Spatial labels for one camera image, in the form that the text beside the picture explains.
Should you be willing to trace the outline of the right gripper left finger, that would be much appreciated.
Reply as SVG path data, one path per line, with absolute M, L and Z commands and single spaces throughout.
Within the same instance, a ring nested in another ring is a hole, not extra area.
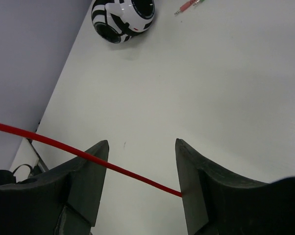
M 105 175 L 81 157 L 20 182 L 0 170 L 0 235 L 90 234 Z

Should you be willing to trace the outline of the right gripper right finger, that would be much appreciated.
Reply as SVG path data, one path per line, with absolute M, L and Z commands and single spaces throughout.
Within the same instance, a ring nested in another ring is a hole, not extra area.
M 190 235 L 295 235 L 295 177 L 272 183 L 236 174 L 175 142 Z

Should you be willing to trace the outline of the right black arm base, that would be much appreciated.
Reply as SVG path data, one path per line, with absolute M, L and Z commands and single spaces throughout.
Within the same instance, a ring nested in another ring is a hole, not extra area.
M 35 166 L 22 164 L 16 167 L 13 171 L 0 170 L 0 186 L 7 184 L 18 184 L 21 181 L 27 181 L 28 179 L 46 171 L 48 171 L 48 168 L 40 164 L 36 164 Z

